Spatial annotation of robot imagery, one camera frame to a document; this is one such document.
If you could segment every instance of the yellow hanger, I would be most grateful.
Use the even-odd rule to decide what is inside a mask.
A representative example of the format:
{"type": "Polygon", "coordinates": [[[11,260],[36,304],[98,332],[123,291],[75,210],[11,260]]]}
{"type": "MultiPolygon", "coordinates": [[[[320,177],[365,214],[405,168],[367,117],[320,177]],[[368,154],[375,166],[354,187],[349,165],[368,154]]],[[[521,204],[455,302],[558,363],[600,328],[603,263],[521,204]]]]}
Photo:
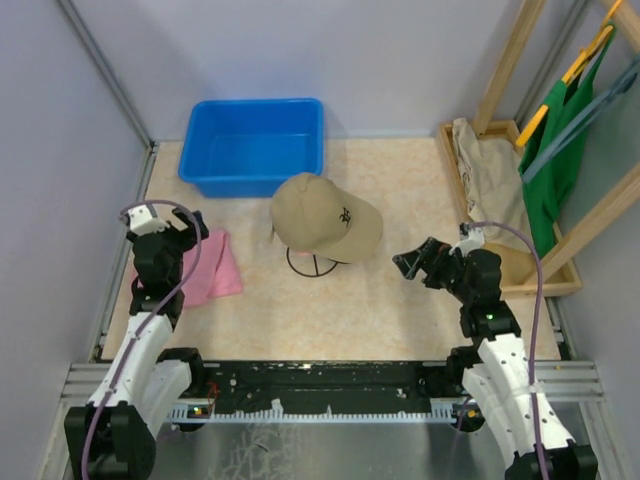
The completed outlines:
{"type": "MultiPolygon", "coordinates": [[[[571,67],[569,67],[569,70],[567,70],[567,72],[562,76],[562,83],[565,85],[571,84],[571,82],[573,82],[584,71],[593,57],[595,57],[598,52],[602,50],[602,47],[607,44],[607,41],[613,34],[613,27],[609,25],[609,21],[621,3],[622,0],[616,0],[612,5],[611,9],[604,17],[596,36],[586,48],[580,50],[578,58],[576,58],[576,60],[571,64],[571,67]]],[[[516,140],[516,147],[524,147],[527,142],[529,142],[548,111],[549,107],[546,105],[540,106],[535,115],[533,115],[531,120],[529,120],[527,126],[522,129],[522,133],[520,133],[520,136],[516,140]]]]}

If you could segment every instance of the speckled floor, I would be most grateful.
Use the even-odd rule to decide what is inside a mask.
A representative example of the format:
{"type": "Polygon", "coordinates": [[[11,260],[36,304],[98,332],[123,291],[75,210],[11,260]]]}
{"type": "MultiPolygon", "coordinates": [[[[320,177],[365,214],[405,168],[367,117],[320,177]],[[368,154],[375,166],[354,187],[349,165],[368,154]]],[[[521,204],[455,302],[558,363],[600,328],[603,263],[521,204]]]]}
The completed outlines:
{"type": "MultiPolygon", "coordinates": [[[[385,225],[374,258],[340,265],[317,279],[292,272],[286,248],[271,239],[268,199],[206,199],[183,183],[177,176],[181,148],[179,142],[161,144],[147,198],[176,200],[201,210],[209,228],[227,229],[245,291],[185,310],[168,346],[197,347],[204,358],[219,360],[442,360],[452,347],[469,344],[460,332],[458,302],[418,280],[404,280],[391,262],[428,236],[457,240],[454,206],[433,139],[328,142],[325,175],[375,205],[385,225]]],[[[115,356],[126,330],[132,274],[129,263],[105,359],[115,356]]],[[[528,341],[533,298],[508,303],[528,341]]],[[[537,354],[559,358],[546,307],[537,354]]]]}

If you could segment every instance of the embroidered logo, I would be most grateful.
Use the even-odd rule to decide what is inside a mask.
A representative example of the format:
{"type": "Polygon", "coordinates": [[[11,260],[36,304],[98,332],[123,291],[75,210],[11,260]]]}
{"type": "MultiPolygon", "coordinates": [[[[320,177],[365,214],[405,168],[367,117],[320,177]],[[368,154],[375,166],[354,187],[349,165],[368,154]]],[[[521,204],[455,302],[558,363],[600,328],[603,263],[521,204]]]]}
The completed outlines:
{"type": "Polygon", "coordinates": [[[342,207],[342,214],[340,215],[340,220],[342,223],[346,223],[347,227],[349,227],[349,222],[351,222],[351,212],[346,208],[342,207]]]}

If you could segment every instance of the blue plastic bin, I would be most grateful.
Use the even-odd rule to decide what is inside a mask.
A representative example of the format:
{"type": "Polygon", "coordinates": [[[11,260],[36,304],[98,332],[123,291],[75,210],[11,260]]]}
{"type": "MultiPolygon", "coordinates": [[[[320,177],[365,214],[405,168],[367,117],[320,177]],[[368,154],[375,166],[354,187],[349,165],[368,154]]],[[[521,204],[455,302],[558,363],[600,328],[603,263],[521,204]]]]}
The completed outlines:
{"type": "Polygon", "coordinates": [[[209,101],[191,112],[178,175],[205,197],[270,197],[298,173],[320,175],[323,158],[318,100],[209,101]]]}

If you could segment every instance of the light blue strap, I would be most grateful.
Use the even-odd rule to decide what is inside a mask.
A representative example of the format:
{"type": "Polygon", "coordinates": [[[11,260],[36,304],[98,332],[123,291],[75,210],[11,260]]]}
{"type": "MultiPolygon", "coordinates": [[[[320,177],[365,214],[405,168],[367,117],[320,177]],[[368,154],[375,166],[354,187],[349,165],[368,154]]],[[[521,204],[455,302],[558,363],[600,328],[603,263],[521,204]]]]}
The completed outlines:
{"type": "Polygon", "coordinates": [[[636,56],[631,65],[600,95],[594,98],[589,105],[574,117],[569,124],[547,145],[542,152],[531,162],[529,168],[522,174],[522,181],[530,183],[542,167],[549,163],[553,157],[560,153],[567,145],[580,135],[619,95],[626,93],[638,76],[640,68],[640,55],[636,56]]]}

